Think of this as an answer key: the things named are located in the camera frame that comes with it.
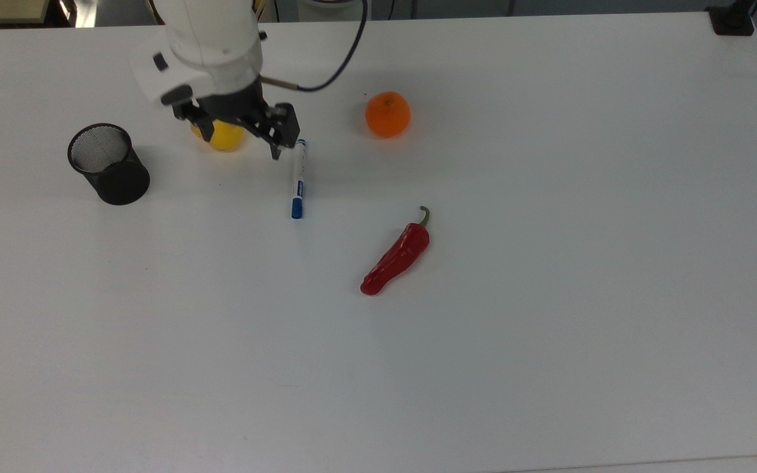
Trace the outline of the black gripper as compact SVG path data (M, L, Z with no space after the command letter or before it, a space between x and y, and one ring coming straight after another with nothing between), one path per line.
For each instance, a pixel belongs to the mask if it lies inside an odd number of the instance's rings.
M279 160L284 150L294 149L300 134L294 106L280 102L269 107L261 84L230 94L186 98L173 104L172 110L178 120L189 121L205 143L212 141L216 121L243 127L255 137L267 135L274 160Z

